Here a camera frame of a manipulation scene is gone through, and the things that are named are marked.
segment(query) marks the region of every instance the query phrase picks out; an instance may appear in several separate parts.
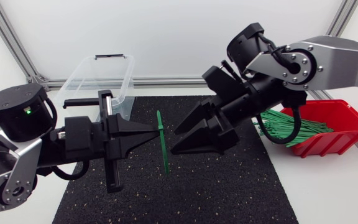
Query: black handle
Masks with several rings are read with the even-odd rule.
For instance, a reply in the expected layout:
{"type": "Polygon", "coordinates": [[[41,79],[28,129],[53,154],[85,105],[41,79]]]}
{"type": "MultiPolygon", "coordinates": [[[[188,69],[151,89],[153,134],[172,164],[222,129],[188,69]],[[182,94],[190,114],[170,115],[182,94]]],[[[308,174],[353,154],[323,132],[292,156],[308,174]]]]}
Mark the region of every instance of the black handle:
{"type": "Polygon", "coordinates": [[[67,106],[98,106],[99,98],[86,98],[86,99],[69,99],[65,100],[63,108],[67,106]]]}

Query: bundle of green cable ties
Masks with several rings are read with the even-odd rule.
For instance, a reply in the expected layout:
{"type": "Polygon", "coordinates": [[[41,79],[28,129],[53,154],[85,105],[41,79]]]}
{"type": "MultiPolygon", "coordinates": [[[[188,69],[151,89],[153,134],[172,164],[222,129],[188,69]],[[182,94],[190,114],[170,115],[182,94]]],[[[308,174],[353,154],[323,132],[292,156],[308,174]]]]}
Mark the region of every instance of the bundle of green cable ties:
{"type": "MultiPolygon", "coordinates": [[[[275,110],[267,110],[260,115],[264,121],[264,125],[268,133],[271,136],[283,139],[292,133],[294,126],[293,117],[275,110]]],[[[294,140],[287,143],[286,146],[291,147],[296,144],[302,143],[314,136],[315,134],[330,133],[333,131],[333,129],[327,127],[326,123],[302,119],[301,129],[298,135],[294,140]]]]}

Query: green cable tie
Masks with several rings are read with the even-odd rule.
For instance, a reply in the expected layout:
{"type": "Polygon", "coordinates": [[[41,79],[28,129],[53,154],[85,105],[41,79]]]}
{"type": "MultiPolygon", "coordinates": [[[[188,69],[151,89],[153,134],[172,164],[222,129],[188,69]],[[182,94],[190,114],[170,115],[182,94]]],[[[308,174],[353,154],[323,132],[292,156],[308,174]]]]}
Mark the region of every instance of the green cable tie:
{"type": "Polygon", "coordinates": [[[162,158],[164,160],[165,174],[168,175],[169,174],[169,167],[168,167],[167,148],[165,147],[164,127],[162,126],[161,113],[160,113],[159,110],[157,110],[157,119],[158,119],[158,130],[160,130],[162,158]]]}

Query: black cable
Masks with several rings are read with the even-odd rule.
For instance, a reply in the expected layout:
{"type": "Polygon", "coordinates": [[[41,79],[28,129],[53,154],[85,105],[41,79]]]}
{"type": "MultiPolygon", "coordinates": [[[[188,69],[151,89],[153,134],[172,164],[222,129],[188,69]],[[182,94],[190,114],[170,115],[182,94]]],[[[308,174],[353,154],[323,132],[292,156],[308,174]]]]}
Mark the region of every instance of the black cable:
{"type": "Polygon", "coordinates": [[[276,45],[274,44],[274,42],[266,38],[263,33],[259,32],[258,36],[263,42],[265,42],[266,44],[270,44],[274,49],[276,49],[276,45]]]}
{"type": "Polygon", "coordinates": [[[293,126],[293,130],[292,133],[283,139],[278,139],[275,138],[273,136],[271,136],[269,134],[269,132],[267,131],[263,121],[262,121],[262,117],[259,115],[256,116],[256,119],[258,120],[260,129],[262,130],[262,132],[265,134],[265,136],[271,140],[272,142],[276,143],[276,144],[286,144],[289,143],[290,141],[294,140],[296,138],[296,136],[299,133],[299,130],[301,129],[301,125],[302,125],[302,120],[301,120],[301,114],[299,112],[299,107],[296,108],[292,108],[292,112],[293,112],[293,119],[294,119],[294,126],[293,126]]]}
{"type": "Polygon", "coordinates": [[[53,166],[51,168],[52,168],[52,171],[58,177],[62,178],[63,180],[76,180],[76,179],[79,179],[79,178],[83,177],[86,174],[86,172],[90,168],[90,162],[89,161],[83,161],[82,162],[82,170],[77,174],[66,174],[64,171],[59,169],[59,167],[57,167],[57,166],[53,166]]]}
{"type": "Polygon", "coordinates": [[[284,55],[281,53],[281,50],[285,48],[285,46],[276,47],[273,41],[266,38],[262,33],[258,33],[259,38],[266,44],[268,44],[267,49],[272,55],[272,57],[279,63],[281,66],[285,67],[291,73],[298,73],[298,68],[296,65],[292,64],[284,55]]]}
{"type": "Polygon", "coordinates": [[[56,107],[55,105],[53,105],[52,101],[47,98],[45,100],[50,108],[50,110],[52,111],[52,121],[53,121],[53,126],[52,126],[52,130],[55,129],[56,127],[56,123],[57,123],[57,111],[56,111],[56,107]]]}

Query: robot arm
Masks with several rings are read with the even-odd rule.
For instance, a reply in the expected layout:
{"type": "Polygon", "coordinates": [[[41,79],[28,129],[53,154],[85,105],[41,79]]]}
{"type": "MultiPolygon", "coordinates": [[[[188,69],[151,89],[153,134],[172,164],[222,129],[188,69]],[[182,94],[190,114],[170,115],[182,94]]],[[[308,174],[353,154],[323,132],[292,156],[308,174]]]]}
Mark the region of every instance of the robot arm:
{"type": "Polygon", "coordinates": [[[300,130],[305,90],[358,86],[358,42],[325,35],[276,47],[263,33],[260,24],[251,24],[227,47],[242,79],[226,61],[203,75],[216,95],[199,102],[177,127],[176,134],[186,134],[173,146],[173,154],[223,154],[239,140],[234,127],[254,116],[271,141],[285,144],[300,130]],[[292,108],[295,119],[293,132],[285,139],[269,135],[260,117],[280,103],[292,108]]]}
{"type": "Polygon", "coordinates": [[[27,200],[37,184],[36,174],[54,172],[75,180],[86,173],[92,159],[104,159],[108,193],[122,190],[117,161],[159,133],[157,127],[113,114],[111,99],[110,91],[100,91],[99,98],[67,100],[65,106],[99,105],[100,121],[70,117],[65,127],[55,129],[57,113],[42,86],[32,83],[0,91],[0,211],[27,200]],[[80,173],[66,174],[57,167],[72,162],[83,162],[80,173]]]}

